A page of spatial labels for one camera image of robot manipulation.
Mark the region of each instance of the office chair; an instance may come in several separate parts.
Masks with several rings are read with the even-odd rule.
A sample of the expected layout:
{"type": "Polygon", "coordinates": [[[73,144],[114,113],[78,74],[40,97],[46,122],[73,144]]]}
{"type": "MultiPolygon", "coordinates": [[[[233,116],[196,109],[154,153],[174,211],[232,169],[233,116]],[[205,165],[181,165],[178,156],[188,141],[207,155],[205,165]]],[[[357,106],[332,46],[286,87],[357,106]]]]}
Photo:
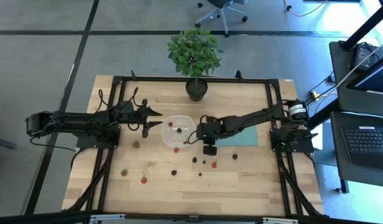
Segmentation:
{"type": "MultiPolygon", "coordinates": [[[[203,20],[205,20],[211,16],[216,15],[217,18],[222,17],[223,25],[224,25],[224,36],[229,37],[230,34],[229,34],[229,30],[228,30],[228,25],[226,23],[226,18],[224,16],[224,10],[225,9],[231,9],[233,11],[244,14],[245,16],[242,18],[243,22],[247,22],[247,20],[248,20],[248,17],[246,16],[247,14],[245,12],[242,12],[240,10],[237,10],[237,9],[230,7],[231,5],[236,4],[236,3],[245,4],[246,0],[208,0],[208,2],[211,3],[212,5],[214,5],[215,7],[217,7],[217,9],[212,9],[210,12],[205,14],[203,17],[197,19],[196,24],[195,24],[195,26],[197,28],[200,28],[200,26],[201,26],[200,22],[201,21],[203,21],[203,20]]],[[[203,7],[203,4],[199,2],[198,7],[203,7]]]]}

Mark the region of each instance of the monitor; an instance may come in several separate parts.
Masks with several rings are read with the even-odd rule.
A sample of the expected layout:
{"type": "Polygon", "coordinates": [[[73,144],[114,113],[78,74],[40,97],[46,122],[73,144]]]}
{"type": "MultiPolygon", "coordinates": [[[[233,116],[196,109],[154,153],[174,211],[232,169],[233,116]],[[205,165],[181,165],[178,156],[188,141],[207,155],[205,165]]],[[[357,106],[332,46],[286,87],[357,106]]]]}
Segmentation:
{"type": "Polygon", "coordinates": [[[383,95],[383,58],[351,82],[348,87],[383,95]]]}

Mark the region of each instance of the strawberry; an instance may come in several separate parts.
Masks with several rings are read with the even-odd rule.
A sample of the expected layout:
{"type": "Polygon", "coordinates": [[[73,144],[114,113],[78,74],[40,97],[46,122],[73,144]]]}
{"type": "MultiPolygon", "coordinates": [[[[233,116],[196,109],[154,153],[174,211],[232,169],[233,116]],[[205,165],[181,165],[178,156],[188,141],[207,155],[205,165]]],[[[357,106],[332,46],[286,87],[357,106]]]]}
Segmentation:
{"type": "Polygon", "coordinates": [[[123,170],[121,171],[121,175],[122,175],[123,177],[125,177],[126,175],[128,175],[128,170],[123,169],[123,170]]]}
{"type": "Polygon", "coordinates": [[[138,141],[132,142],[132,147],[138,148],[139,146],[141,146],[141,145],[139,144],[138,141]]]}

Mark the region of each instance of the potted plant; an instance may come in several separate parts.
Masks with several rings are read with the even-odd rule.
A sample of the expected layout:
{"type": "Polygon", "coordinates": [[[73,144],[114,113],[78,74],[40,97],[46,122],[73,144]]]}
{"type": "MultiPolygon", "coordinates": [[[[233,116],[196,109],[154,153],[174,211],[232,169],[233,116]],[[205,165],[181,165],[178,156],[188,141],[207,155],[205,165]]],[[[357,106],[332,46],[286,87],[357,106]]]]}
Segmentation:
{"type": "Polygon", "coordinates": [[[172,36],[172,41],[167,44],[168,58],[175,63],[176,72],[192,77],[186,82],[186,91],[193,101],[200,101],[208,90],[207,83],[199,78],[202,73],[208,75],[210,70],[213,73],[221,66],[222,58],[217,58],[216,52],[223,51],[218,50],[218,41],[210,33],[202,29],[186,30],[172,36]]]}

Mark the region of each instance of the floor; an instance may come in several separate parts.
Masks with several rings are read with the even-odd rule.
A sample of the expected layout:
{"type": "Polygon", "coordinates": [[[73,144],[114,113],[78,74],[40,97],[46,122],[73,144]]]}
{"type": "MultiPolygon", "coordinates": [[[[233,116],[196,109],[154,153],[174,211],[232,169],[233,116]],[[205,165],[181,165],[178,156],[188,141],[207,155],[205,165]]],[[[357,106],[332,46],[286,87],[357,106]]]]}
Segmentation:
{"type": "MultiPolygon", "coordinates": [[[[88,27],[93,0],[0,0],[0,138],[17,143],[15,150],[0,147],[0,217],[24,211],[41,161],[43,147],[29,143],[24,119],[57,110],[69,74],[76,75],[67,106],[72,112],[86,110],[96,75],[130,75],[132,69],[137,76],[179,76],[167,58],[168,31],[194,28],[194,20],[210,8],[207,2],[198,8],[197,0],[95,2],[96,15],[88,27]],[[85,35],[85,42],[86,28],[92,35],[85,35]]],[[[301,14],[320,4],[289,2],[301,14]]],[[[235,7],[246,11],[249,20],[242,23],[240,15],[228,12],[229,29],[248,35],[216,36],[224,53],[213,75],[233,77],[240,70],[249,78],[293,79],[301,99],[332,72],[328,43],[345,40],[367,19],[361,5],[352,2],[327,3],[303,18],[287,13],[281,0],[250,0],[248,7],[235,7]]],[[[216,19],[201,24],[223,30],[216,19]]],[[[377,35],[373,31],[364,40],[378,45],[377,35]]],[[[75,140],[61,134],[57,145],[74,147],[75,140]]],[[[54,150],[36,213],[60,210],[72,155],[54,150]]],[[[335,167],[317,165],[316,173],[327,215],[383,223],[382,187],[350,183],[351,193],[339,195],[333,192],[339,187],[335,167]]]]}

